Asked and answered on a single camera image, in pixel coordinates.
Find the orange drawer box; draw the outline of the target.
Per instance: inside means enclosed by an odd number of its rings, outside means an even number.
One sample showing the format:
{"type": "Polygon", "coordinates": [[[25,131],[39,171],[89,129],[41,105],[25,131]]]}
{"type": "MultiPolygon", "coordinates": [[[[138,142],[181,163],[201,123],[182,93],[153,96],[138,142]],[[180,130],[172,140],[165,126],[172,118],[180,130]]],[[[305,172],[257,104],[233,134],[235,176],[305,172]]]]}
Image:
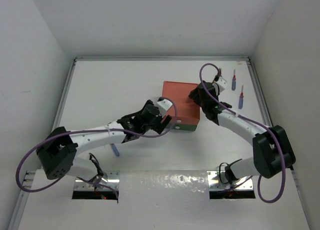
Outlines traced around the orange drawer box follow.
{"type": "Polygon", "coordinates": [[[189,94],[198,84],[164,81],[162,97],[169,98],[177,108],[176,124],[197,126],[200,121],[200,107],[189,98],[189,94]]]}

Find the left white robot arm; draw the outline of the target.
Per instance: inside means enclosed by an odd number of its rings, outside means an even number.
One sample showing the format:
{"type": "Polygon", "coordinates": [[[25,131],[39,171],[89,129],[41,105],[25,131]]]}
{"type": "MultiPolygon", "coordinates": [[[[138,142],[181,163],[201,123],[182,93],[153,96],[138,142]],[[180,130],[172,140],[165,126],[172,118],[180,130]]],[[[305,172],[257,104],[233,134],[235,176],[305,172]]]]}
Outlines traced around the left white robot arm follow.
{"type": "Polygon", "coordinates": [[[140,111],[103,126],[80,131],[55,128],[36,150],[47,179],[56,180],[71,175],[92,181],[103,177],[104,173],[97,160],[92,157],[82,160],[79,154],[105,145],[123,144],[146,137],[150,130],[161,135],[172,120],[167,112],[173,107],[174,104],[165,98],[160,98],[156,103],[148,100],[140,111]]]}

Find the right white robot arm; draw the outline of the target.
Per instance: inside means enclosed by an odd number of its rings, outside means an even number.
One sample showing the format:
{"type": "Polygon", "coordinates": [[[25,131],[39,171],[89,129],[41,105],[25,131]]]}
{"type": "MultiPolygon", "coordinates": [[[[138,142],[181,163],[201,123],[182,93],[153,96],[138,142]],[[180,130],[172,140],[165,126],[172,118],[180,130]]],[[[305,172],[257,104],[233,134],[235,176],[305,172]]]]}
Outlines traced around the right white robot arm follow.
{"type": "Polygon", "coordinates": [[[279,142],[283,153],[284,165],[290,168],[296,157],[290,144],[289,138],[283,127],[260,126],[229,112],[232,106],[222,102],[227,109],[218,104],[218,95],[222,86],[216,83],[204,82],[199,84],[189,94],[189,99],[201,107],[205,116],[215,124],[225,127],[243,139],[253,148],[253,156],[247,159],[236,160],[228,164],[223,173],[223,180],[233,184],[240,178],[246,176],[261,175],[267,179],[282,171],[281,157],[278,148],[269,129],[279,142]]]}

